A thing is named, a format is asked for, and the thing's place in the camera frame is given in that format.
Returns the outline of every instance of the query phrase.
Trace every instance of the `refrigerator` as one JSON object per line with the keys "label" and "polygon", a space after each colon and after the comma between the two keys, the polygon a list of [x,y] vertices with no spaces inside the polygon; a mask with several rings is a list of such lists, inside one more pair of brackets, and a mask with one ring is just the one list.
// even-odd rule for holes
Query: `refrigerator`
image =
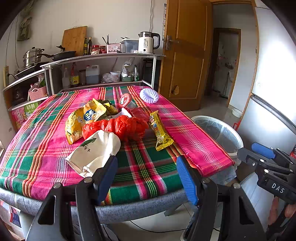
{"label": "refrigerator", "polygon": [[255,7],[259,28],[258,67],[252,94],[237,132],[286,153],[296,144],[296,46],[276,15]]}

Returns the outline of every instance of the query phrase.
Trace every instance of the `white kettle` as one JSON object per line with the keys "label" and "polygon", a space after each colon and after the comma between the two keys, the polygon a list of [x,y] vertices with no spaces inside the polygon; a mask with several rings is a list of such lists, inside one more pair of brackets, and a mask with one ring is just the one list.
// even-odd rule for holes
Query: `white kettle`
{"label": "white kettle", "polygon": [[[153,53],[154,49],[159,48],[160,46],[160,35],[158,33],[151,32],[141,32],[139,35],[139,47],[138,53]],[[154,45],[154,38],[157,37],[157,46]]]}

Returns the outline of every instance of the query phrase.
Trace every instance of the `wooden cutting board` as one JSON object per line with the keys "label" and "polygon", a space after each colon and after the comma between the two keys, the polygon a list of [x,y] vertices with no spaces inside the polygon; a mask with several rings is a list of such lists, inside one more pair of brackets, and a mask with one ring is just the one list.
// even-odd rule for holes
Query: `wooden cutting board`
{"label": "wooden cutting board", "polygon": [[65,30],[62,46],[66,48],[66,51],[76,51],[75,56],[82,56],[86,31],[87,26]]}

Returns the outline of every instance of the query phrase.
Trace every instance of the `plaid tablecloth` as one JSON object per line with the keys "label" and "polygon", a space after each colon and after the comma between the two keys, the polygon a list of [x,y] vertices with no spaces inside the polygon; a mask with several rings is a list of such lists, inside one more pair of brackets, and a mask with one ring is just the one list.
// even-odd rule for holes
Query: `plaid tablecloth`
{"label": "plaid tablecloth", "polygon": [[118,171],[103,204],[144,200],[182,188],[176,159],[185,155],[203,176],[233,164],[228,155],[207,134],[164,97],[154,104],[143,102],[143,87],[107,87],[71,91],[51,96],[29,117],[9,144],[0,164],[0,187],[44,200],[54,183],[71,185],[82,180],[65,161],[83,138],[69,145],[65,122],[71,112],[92,98],[108,99],[118,107],[124,93],[130,93],[146,113],[159,110],[160,118],[175,144],[156,151],[152,129],[142,141],[121,144]]}

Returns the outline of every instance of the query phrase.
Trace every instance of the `frying pan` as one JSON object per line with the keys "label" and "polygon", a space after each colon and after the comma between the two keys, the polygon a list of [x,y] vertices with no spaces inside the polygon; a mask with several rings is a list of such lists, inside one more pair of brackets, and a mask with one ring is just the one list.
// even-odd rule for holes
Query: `frying pan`
{"label": "frying pan", "polygon": [[59,60],[62,60],[62,59],[75,57],[76,51],[64,51],[65,48],[63,48],[61,45],[57,46],[57,47],[60,48],[62,50],[62,52],[55,53],[53,55],[49,55],[49,54],[46,54],[46,53],[41,53],[41,54],[38,54],[37,56],[45,56],[47,58],[51,58],[53,61],[59,61]]}

